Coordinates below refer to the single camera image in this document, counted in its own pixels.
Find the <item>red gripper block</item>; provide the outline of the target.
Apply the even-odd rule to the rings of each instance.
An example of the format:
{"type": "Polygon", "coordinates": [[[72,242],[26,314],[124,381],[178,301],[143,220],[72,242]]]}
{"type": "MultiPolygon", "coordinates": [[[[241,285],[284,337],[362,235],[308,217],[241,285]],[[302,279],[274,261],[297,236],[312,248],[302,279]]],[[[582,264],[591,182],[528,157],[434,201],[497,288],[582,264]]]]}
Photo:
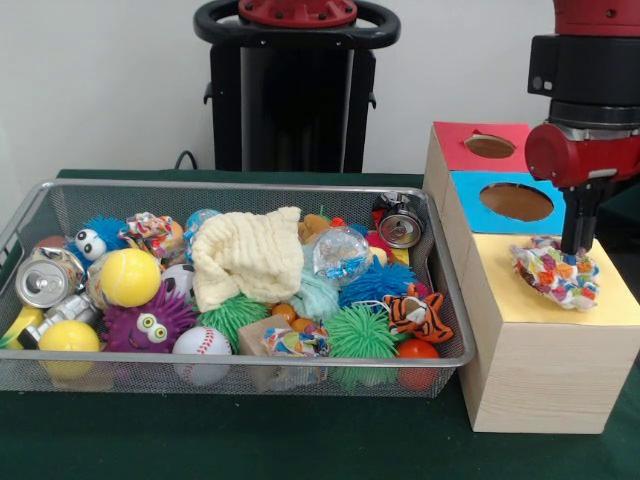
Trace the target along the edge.
{"type": "Polygon", "coordinates": [[[529,133],[525,160],[535,179],[549,180],[556,188],[564,188],[561,250],[575,255],[580,246],[585,251],[592,248],[598,209],[615,193],[614,182],[639,173],[639,131],[577,129],[544,123],[529,133]],[[581,200],[576,187],[583,184],[581,200]]]}

